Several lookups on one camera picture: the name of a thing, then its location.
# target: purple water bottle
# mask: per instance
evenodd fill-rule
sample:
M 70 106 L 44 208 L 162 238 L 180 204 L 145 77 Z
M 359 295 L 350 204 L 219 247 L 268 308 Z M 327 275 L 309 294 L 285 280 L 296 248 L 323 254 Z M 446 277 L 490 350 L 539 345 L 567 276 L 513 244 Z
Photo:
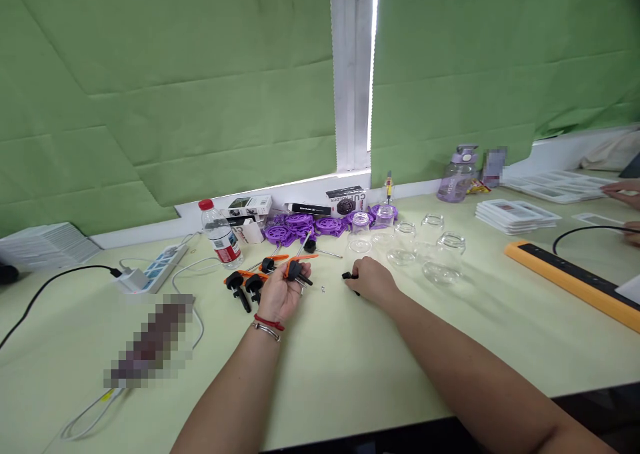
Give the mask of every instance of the purple water bottle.
M 477 144 L 460 144 L 456 148 L 442 176 L 438 199 L 451 203 L 465 200 L 471 177 L 475 172 L 475 162 L 478 159 L 478 154 L 475 153 L 477 148 Z

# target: red string bracelet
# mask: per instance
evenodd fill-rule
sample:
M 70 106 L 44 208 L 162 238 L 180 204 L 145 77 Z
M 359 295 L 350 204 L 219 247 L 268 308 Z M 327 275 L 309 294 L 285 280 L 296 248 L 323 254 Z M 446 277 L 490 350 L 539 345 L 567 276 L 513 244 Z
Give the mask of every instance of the red string bracelet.
M 258 321 L 258 322 L 262 322 L 262 324 L 264 325 L 268 325 L 269 327 L 274 327 L 276 328 L 278 331 L 284 331 L 285 327 L 280 325 L 280 322 L 271 322 L 271 321 L 267 321 L 266 319 L 263 319 L 262 317 L 258 316 L 258 314 L 254 314 L 253 318 Z

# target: red bottle cap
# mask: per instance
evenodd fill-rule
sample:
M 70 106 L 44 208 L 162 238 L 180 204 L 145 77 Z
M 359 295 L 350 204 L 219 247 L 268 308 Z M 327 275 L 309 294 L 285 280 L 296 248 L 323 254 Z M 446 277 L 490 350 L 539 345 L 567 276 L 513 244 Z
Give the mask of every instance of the red bottle cap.
M 198 202 L 198 207 L 201 211 L 208 211 L 210 209 L 213 209 L 213 201 L 210 199 L 203 199 L 202 201 Z

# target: silver bangle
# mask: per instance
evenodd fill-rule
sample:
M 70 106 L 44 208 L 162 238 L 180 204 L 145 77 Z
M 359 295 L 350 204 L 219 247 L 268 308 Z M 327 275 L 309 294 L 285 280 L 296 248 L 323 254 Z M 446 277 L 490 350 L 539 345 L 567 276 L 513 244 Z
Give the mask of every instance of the silver bangle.
M 272 336 L 272 338 L 274 338 L 276 342 L 280 342 L 280 336 L 278 336 L 278 334 L 276 334 L 274 331 L 272 331 L 267 326 L 263 326 L 262 324 L 258 324 L 257 322 L 252 322 L 251 325 L 256 329 L 260 329 L 260 330 L 270 334 L 270 336 Z

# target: hand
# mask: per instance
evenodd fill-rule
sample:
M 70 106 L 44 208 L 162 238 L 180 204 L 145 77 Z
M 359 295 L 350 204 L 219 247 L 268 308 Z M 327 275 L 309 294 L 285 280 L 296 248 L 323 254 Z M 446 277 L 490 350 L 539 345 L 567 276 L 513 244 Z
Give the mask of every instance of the hand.
M 311 275 L 311 264 L 302 264 L 302 274 Z M 266 321 L 284 322 L 292 316 L 300 301 L 302 286 L 296 281 L 284 278 L 287 263 L 281 264 L 272 272 L 262 288 L 258 316 Z
M 640 195 L 627 195 L 618 192 L 635 191 L 640 193 L 640 179 L 627 179 L 626 181 L 604 185 L 600 189 L 602 189 L 602 192 L 609 197 L 622 201 L 625 204 L 630 205 L 632 208 L 640 211 Z
M 635 222 L 625 223 L 625 227 L 640 231 L 640 222 L 635 221 Z M 640 234 L 628 233 L 624 231 L 621 231 L 621 232 L 625 235 L 626 242 L 628 242 L 629 244 L 633 244 L 636 247 L 640 247 Z
M 351 274 L 358 276 L 358 279 L 345 279 L 347 287 L 382 309 L 404 295 L 396 286 L 389 270 L 369 256 L 357 259 L 353 263 Z

